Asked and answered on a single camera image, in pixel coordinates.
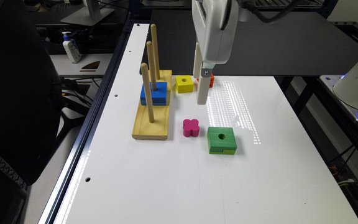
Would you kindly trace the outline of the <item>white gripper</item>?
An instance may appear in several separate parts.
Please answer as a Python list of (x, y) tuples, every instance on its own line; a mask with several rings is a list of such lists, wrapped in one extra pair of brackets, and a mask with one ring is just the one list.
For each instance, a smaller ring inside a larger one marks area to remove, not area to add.
[(236, 0), (192, 2), (192, 18), (197, 38), (193, 76), (199, 78), (198, 105), (206, 104), (213, 64), (225, 64), (229, 60), (238, 13)]

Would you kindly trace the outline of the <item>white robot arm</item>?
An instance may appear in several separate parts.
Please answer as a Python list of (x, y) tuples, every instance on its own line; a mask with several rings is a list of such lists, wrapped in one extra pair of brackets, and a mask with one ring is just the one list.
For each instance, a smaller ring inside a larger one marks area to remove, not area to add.
[(206, 104), (211, 75), (217, 64), (231, 55), (237, 22), (246, 22), (252, 13), (236, 0), (198, 0), (192, 2), (196, 32), (193, 76), (198, 79), (197, 104)]

